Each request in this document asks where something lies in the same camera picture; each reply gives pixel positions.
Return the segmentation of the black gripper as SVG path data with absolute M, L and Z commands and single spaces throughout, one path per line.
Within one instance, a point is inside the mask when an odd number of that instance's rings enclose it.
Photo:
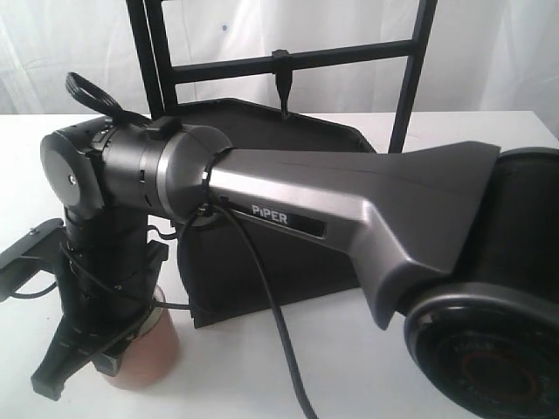
M 55 276 L 62 319 L 31 376 L 35 393 L 58 400 L 66 381 L 91 363 L 117 375 L 124 354 L 155 306 L 155 285 L 169 247 L 132 239 L 80 249 L 64 238 Z

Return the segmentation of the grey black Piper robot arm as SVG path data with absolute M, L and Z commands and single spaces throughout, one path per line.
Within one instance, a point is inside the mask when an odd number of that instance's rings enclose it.
M 237 148 L 214 127 L 90 120 L 47 135 L 45 175 L 63 203 L 54 247 L 63 317 L 32 376 L 65 381 L 134 333 L 153 310 L 168 247 L 148 217 L 228 223 L 265 271 L 243 221 L 349 257 L 372 317 L 405 317 L 411 358 L 483 418 L 558 415 L 558 152 L 461 142 L 404 154 Z

